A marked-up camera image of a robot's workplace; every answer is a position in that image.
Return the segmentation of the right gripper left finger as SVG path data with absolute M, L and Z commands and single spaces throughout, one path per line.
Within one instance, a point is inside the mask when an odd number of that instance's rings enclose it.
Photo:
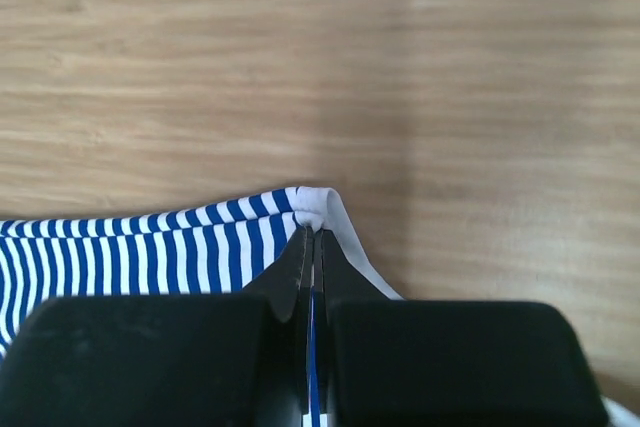
M 2 424 L 301 425 L 313 244 L 296 230 L 235 293 L 46 301 L 2 363 Z

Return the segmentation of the blue white striped tank top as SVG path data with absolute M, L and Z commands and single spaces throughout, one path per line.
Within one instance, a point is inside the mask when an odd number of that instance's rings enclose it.
M 66 297 L 227 294 L 283 253 L 294 232 L 313 232 L 308 385 L 299 426 L 331 426 L 319 411 L 319 234 L 331 231 L 347 260 L 385 295 L 402 298 L 367 258 L 339 194 L 289 187 L 190 210 L 130 218 L 5 221 L 1 225 L 1 366 L 26 319 Z M 600 392 L 609 423 L 639 418 Z

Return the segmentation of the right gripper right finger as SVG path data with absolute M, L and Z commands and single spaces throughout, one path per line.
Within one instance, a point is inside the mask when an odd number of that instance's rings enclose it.
M 319 411 L 331 426 L 605 426 L 580 341 L 530 301 L 396 300 L 319 234 Z

